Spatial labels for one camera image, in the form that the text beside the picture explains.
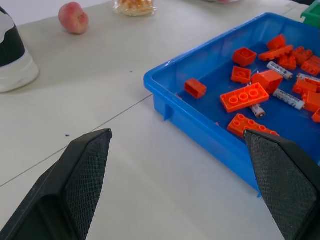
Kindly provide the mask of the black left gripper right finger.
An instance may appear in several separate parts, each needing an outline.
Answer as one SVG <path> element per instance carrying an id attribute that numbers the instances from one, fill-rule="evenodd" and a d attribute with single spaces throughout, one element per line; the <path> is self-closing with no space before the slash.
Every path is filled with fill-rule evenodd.
<path id="1" fill-rule="evenodd" d="M 295 142 L 246 130 L 261 196 L 285 240 L 320 240 L 320 166 Z"/>

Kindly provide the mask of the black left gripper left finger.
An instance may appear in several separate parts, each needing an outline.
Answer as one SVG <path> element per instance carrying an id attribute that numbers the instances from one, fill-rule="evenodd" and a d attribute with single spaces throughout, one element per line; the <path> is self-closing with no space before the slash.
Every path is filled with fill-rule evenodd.
<path id="1" fill-rule="evenodd" d="M 0 240 L 86 240 L 101 196 L 112 131 L 74 139 L 32 186 Z"/>

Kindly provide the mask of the green plastic bin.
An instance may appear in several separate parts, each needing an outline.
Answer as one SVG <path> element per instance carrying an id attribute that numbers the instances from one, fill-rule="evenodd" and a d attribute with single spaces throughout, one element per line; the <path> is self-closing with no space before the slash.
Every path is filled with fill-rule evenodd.
<path id="1" fill-rule="evenodd" d="M 315 28 L 320 28 L 320 0 L 315 0 L 306 10 L 300 15 L 304 18 L 303 23 Z"/>

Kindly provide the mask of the orange studded plastic plate brick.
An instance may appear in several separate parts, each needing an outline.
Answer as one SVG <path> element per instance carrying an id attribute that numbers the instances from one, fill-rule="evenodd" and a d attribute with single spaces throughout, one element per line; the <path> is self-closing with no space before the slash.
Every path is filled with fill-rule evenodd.
<path id="1" fill-rule="evenodd" d="M 264 125 L 258 124 L 253 119 L 249 119 L 240 113 L 237 113 L 232 119 L 227 126 L 227 130 L 240 138 L 244 137 L 244 132 L 246 130 L 254 130 L 276 136 L 279 135 L 276 131 L 270 130 Z"/>

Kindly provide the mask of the blue plastic tray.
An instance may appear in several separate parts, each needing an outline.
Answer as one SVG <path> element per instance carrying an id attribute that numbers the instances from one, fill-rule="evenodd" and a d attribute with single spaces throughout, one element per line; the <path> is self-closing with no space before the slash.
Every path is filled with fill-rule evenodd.
<path id="1" fill-rule="evenodd" d="M 254 169 L 243 139 L 227 130 L 235 113 L 226 112 L 222 94 L 240 88 L 231 81 L 234 52 L 246 47 L 258 54 L 267 42 L 283 34 L 289 45 L 312 50 L 320 57 L 320 29 L 286 17 L 264 13 L 148 71 L 144 86 L 153 94 L 154 108 L 248 185 L 257 190 Z M 184 89 L 196 79 L 207 87 L 196 99 Z"/>

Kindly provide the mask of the orange plastic building brick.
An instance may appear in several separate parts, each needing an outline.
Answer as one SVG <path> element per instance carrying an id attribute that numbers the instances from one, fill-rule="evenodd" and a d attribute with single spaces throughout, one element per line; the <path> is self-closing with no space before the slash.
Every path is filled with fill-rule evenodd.
<path id="1" fill-rule="evenodd" d="M 195 78 L 191 78 L 185 82 L 184 90 L 195 99 L 200 99 L 206 94 L 207 87 Z"/>

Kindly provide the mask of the orange thin long plate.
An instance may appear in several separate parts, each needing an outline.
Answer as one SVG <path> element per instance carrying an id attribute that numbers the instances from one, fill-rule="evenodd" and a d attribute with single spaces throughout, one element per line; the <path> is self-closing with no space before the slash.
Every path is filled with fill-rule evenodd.
<path id="1" fill-rule="evenodd" d="M 278 49 L 270 50 L 258 55 L 258 59 L 261 61 L 272 61 L 280 58 L 286 54 L 290 54 L 294 49 L 293 45 L 287 45 Z"/>

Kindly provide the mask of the upside-down orange 2x2 plastic brick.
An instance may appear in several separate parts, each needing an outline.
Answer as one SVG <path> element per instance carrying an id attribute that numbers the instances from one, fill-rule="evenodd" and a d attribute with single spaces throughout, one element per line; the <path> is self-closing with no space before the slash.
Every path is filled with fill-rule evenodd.
<path id="1" fill-rule="evenodd" d="M 257 57 L 257 53 L 248 49 L 247 47 L 242 47 L 237 49 L 232 56 L 232 61 L 241 67 L 246 67 L 251 65 Z"/>

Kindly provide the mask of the black and white sneaker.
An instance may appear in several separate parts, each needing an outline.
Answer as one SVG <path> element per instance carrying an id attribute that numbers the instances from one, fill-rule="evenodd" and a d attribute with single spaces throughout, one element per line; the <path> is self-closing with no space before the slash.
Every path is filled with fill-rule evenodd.
<path id="1" fill-rule="evenodd" d="M 30 84 L 39 72 L 14 20 L 0 7 L 0 93 Z"/>

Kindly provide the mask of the pink peach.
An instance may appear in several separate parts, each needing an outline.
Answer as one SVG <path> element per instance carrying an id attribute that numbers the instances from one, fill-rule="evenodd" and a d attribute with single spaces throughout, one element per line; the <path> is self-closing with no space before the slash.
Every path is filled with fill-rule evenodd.
<path id="1" fill-rule="evenodd" d="M 89 17 L 77 2 L 63 5 L 58 12 L 58 19 L 63 28 L 70 34 L 81 35 L 86 32 Z"/>

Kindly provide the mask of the bread in clear bag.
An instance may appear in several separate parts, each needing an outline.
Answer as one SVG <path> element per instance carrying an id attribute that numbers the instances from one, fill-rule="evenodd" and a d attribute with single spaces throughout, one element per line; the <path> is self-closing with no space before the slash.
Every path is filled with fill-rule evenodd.
<path id="1" fill-rule="evenodd" d="M 153 0 L 115 0 L 114 9 L 129 17 L 152 15 L 156 7 Z"/>

